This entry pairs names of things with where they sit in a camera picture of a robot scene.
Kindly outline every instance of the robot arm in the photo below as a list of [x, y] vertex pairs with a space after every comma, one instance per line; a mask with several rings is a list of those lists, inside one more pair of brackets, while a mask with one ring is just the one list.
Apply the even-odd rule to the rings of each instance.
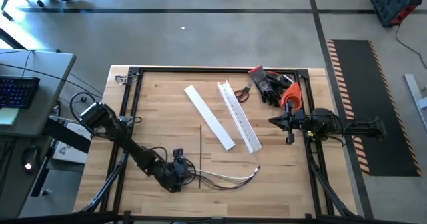
[[287, 144], [292, 144], [294, 139], [293, 129], [306, 130], [321, 141], [327, 139], [328, 135], [363, 135], [383, 139], [386, 129], [379, 117], [367, 120], [344, 120], [341, 121], [332, 111], [325, 108], [316, 108], [312, 114], [304, 115], [302, 110], [292, 113], [292, 103], [286, 103], [285, 113], [279, 117], [273, 117], [268, 121], [278, 126], [282, 131], [288, 132]]
[[183, 156], [183, 149], [173, 152], [174, 161], [166, 163], [165, 159], [153, 149], [138, 145], [131, 139], [130, 128], [126, 121], [117, 118], [114, 111], [104, 103], [95, 102], [87, 108], [78, 120], [88, 131], [98, 135], [94, 130], [100, 127], [105, 129], [102, 137], [114, 141], [125, 152], [128, 152], [136, 165], [148, 176], [154, 175], [159, 184], [169, 192], [181, 191], [184, 175], [188, 174], [188, 163], [179, 157]]

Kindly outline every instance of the concrete floor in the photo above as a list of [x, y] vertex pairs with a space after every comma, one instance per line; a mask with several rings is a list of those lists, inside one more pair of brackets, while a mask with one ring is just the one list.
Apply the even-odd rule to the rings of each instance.
[[[129, 12], [126, 9], [310, 9], [309, 0], [72, 3], [46, 0], [45, 4], [48, 8], [121, 9], [118, 10], [121, 12]], [[372, 9], [369, 0], [316, 0], [316, 4], [319, 10]], [[11, 0], [7, 10], [15, 22], [1, 19], [2, 27], [28, 49], [55, 48], [76, 54], [72, 72], [100, 91], [110, 65], [325, 67], [312, 14], [29, 12], [34, 8], [37, 8], [34, 0]], [[427, 2], [419, 9], [426, 10]], [[397, 43], [396, 28], [384, 29], [375, 15], [321, 14], [320, 21], [327, 39], [367, 39], [374, 43], [421, 170], [426, 171], [427, 131], [402, 76], [413, 73], [418, 84], [426, 86], [427, 69], [415, 54]], [[427, 15], [413, 14], [405, 20], [399, 36], [427, 59], [425, 23]], [[61, 96], [69, 99], [77, 91], [66, 85]], [[56, 191], [49, 198], [29, 200], [21, 215], [71, 211], [80, 176], [52, 172], [46, 185], [66, 175], [76, 181], [64, 183], [64, 191]], [[425, 223], [427, 178], [365, 177], [364, 180], [375, 218]]]

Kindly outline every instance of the black floor mat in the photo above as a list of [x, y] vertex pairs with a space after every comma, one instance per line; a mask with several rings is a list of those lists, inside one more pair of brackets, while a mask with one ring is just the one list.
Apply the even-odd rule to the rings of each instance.
[[329, 40], [328, 49], [347, 119], [379, 116], [386, 126], [382, 141], [353, 141], [363, 173], [371, 176], [421, 176], [385, 76], [369, 41]]

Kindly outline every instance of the white plastic strip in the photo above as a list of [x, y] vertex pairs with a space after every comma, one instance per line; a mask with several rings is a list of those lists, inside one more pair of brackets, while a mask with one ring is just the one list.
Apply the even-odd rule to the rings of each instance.
[[226, 102], [228, 111], [232, 114], [234, 123], [238, 127], [240, 135], [242, 135], [249, 152], [253, 153], [261, 149], [261, 143], [258, 141], [258, 138], [256, 137], [248, 118], [246, 118], [242, 107], [240, 107], [239, 101], [236, 99], [228, 81], [222, 85], [218, 83], [218, 89], [220, 90], [222, 98], [224, 98], [224, 101]]
[[234, 142], [228, 135], [227, 131], [222, 127], [221, 123], [216, 119], [212, 111], [206, 105], [205, 101], [200, 97], [199, 93], [195, 90], [194, 86], [189, 86], [184, 90], [188, 97], [191, 99], [201, 116], [205, 119], [213, 133], [220, 140], [221, 144], [228, 151], [234, 147]]

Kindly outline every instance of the scissors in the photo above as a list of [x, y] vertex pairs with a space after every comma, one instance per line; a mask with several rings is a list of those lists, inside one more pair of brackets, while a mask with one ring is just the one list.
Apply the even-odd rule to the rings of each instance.
[[243, 88], [242, 90], [237, 90], [234, 92], [234, 96], [236, 96], [237, 100], [240, 103], [243, 103], [246, 100], [248, 100], [249, 90], [251, 89], [252, 83], [253, 83], [253, 81], [249, 82], [249, 84], [247, 86], [245, 86], [245, 88]]

